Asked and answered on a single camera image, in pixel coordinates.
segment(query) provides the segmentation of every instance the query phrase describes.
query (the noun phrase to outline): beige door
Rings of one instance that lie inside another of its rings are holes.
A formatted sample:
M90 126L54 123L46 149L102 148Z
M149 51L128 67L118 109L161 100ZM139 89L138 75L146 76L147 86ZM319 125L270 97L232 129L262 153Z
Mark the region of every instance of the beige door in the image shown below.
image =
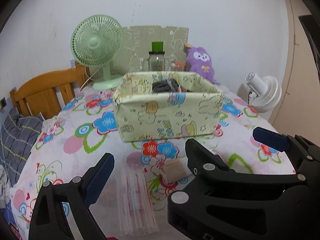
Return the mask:
M270 122L279 133L301 135L320 146L320 85L316 65L307 36L298 19L310 14L301 0L288 0L289 29L293 44L289 46L288 64L280 108Z

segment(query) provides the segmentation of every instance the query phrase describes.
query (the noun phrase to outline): floral bedsheet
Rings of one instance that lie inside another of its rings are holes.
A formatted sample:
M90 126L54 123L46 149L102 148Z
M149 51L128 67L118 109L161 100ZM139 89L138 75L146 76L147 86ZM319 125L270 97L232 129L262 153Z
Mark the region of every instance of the floral bedsheet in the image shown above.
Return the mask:
M285 153L260 144L252 137L252 130L256 126L274 130L272 126L228 88L220 88L225 92L225 98L219 125L213 134L195 139L214 154L220 155L237 172L295 173ZM113 93L114 90L85 88L39 136L18 183L11 190L12 211L23 239L28 239L33 207L43 182L49 180L53 184L60 184L69 182L75 176L82 176L88 168L96 165L105 152L114 155L116 167L97 203L90 207L104 234L119 240L135 238L119 235L116 177L126 155L130 157L127 158L128 165L130 161L135 165L138 163L146 174L159 226L158 233L137 239L187 239L168 224L166 205L167 196L176 189L183 189L193 177L168 185L160 175L168 159L186 156L186 138L156 141L146 137L144 141L123 143L114 118ZM160 122L162 126L170 123L169 120ZM69 205L63 203L63 207L75 239L82 239Z

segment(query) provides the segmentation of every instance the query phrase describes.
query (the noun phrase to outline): yellow fabric box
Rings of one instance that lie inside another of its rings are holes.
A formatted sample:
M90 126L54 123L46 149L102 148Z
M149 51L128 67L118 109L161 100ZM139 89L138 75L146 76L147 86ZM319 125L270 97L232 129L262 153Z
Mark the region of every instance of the yellow fabric box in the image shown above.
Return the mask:
M152 93L152 84L174 79L182 92ZM212 134L219 122L223 92L191 72L135 72L124 76L113 95L123 141Z

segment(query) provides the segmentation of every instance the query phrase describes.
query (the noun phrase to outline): green lid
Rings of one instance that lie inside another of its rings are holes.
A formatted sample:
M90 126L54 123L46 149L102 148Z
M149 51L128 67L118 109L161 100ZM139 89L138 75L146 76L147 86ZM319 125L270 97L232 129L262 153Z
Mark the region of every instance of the green lid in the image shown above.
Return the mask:
M163 41L153 41L152 42L152 51L153 52L163 51Z

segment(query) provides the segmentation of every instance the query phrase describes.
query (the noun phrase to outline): plush toy eyes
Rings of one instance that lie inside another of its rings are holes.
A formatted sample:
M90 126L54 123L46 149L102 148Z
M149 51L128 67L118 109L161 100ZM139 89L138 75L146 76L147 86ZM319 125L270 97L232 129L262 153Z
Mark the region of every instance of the plush toy eyes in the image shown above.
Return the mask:
M206 53L203 54L203 57L204 57L204 61L209 61L210 60L209 55L206 54Z
M202 56L201 56L201 54L200 54L199 52L195 52L195 53L193 54L193 57L194 57L195 59L201 59L201 58L202 58Z

